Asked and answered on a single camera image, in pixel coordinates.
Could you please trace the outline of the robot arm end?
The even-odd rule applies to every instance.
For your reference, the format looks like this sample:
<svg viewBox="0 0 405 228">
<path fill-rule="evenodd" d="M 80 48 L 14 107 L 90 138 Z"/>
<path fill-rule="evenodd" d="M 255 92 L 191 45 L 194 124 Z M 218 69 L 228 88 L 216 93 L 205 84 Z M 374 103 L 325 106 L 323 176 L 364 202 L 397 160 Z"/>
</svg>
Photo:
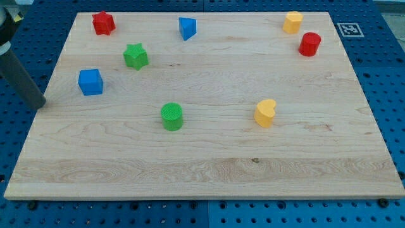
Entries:
<svg viewBox="0 0 405 228">
<path fill-rule="evenodd" d="M 10 41 L 34 0 L 1 0 L 1 45 Z"/>
</svg>

